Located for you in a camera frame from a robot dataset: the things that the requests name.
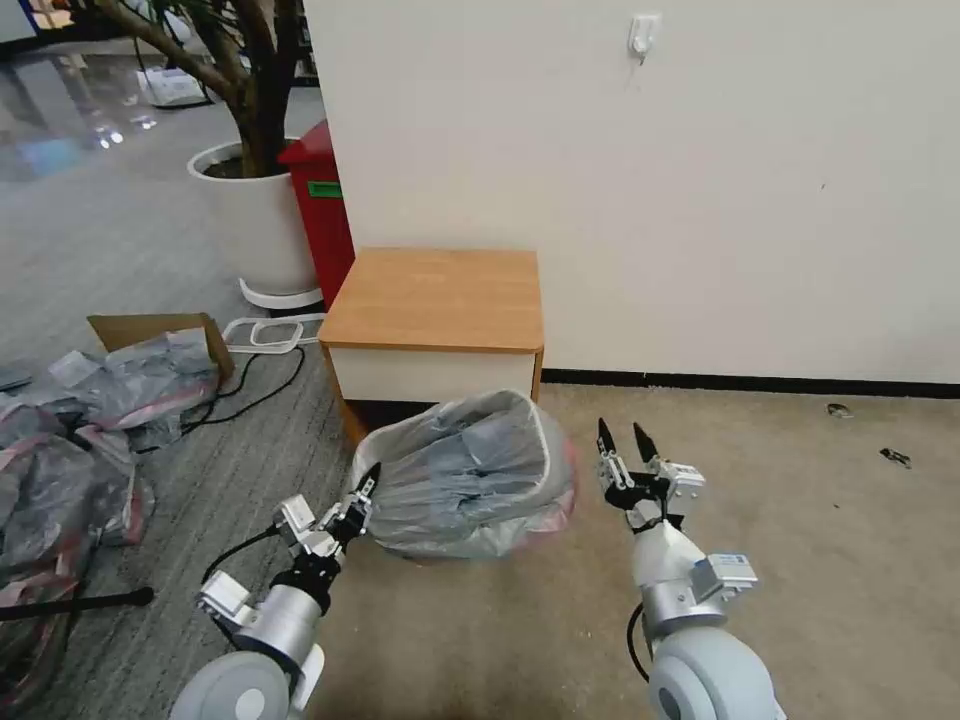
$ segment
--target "potted plant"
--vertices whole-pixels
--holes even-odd
[[[216,93],[230,111],[238,140],[198,153],[187,169],[211,205],[222,249],[247,299],[275,308],[320,300],[290,175],[277,161],[290,141],[284,121],[301,52],[298,1],[274,0],[269,19],[263,0],[96,4]],[[173,20],[190,26],[209,58],[184,48]]]

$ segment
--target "white wall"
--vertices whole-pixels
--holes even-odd
[[[0,0],[0,42],[33,37],[36,33],[17,0]]]
[[[537,249],[546,367],[960,382],[960,3],[306,8],[357,245]]]

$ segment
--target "silver cylinder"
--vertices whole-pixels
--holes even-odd
[[[303,590],[274,585],[257,608],[257,619],[234,639],[240,649],[262,652],[286,672],[299,674],[322,615],[317,602]]]
[[[641,593],[643,631],[648,644],[685,627],[717,626],[727,621],[720,601],[711,599],[698,604],[686,580],[648,585]]]

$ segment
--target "white planter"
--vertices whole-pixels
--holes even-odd
[[[217,145],[194,155],[187,171],[210,206],[220,248],[243,294],[269,308],[318,302],[322,296],[290,173],[237,180],[203,174],[239,154],[239,142]]]

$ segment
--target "red trash can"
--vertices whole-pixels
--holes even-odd
[[[355,254],[327,121],[291,143],[277,160],[290,169],[317,282],[329,310]]]

